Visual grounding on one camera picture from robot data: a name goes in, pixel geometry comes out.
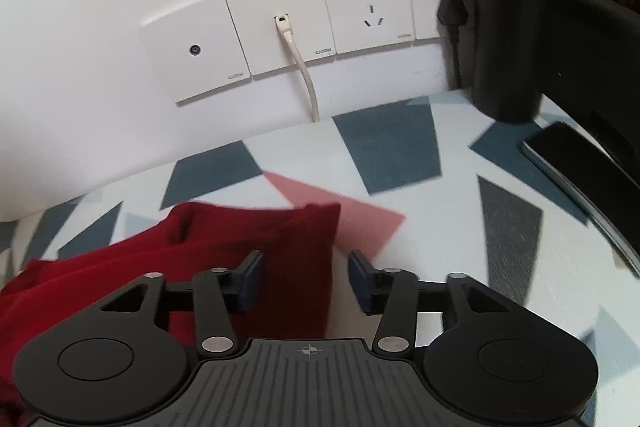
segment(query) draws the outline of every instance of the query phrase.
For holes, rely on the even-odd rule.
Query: pink triangle pattern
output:
[[[361,250],[372,260],[404,221],[402,214],[392,210],[341,196],[274,172],[265,171],[263,174],[295,206],[308,203],[340,203],[342,210],[335,246],[342,253]]]

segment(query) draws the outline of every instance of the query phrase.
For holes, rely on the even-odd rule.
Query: black phone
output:
[[[640,187],[603,151],[557,122],[522,142],[522,153],[590,215],[640,275]]]

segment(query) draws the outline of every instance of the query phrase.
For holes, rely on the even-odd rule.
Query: white cable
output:
[[[302,59],[302,55],[298,51],[296,42],[293,39],[293,30],[291,29],[291,22],[289,22],[289,16],[285,13],[277,15],[275,17],[276,26],[280,33],[280,36],[284,39],[293,55],[293,59],[300,68],[302,78],[305,79],[306,90],[309,92],[309,99],[311,99],[311,118],[314,122],[320,121],[320,115],[318,113],[318,99],[316,98],[316,90],[314,89],[314,83],[311,81],[311,76],[306,68],[305,61]]]

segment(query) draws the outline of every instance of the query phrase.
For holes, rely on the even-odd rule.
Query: ribbed black surface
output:
[[[481,426],[437,402],[409,363],[379,359],[356,340],[254,341],[242,357],[205,363],[173,403],[130,425]],[[33,427],[50,426],[38,420]]]

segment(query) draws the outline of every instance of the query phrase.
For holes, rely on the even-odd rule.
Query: red cloth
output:
[[[0,291],[0,427],[15,427],[24,414],[11,376],[18,350],[147,272],[162,272],[169,282],[191,280],[212,267],[235,268],[249,252],[261,250],[265,264],[258,299],[244,315],[232,316],[238,337],[322,338],[339,215],[339,204],[244,210],[184,203],[121,243],[64,261],[31,261]],[[193,344],[193,314],[171,315],[170,333]]]

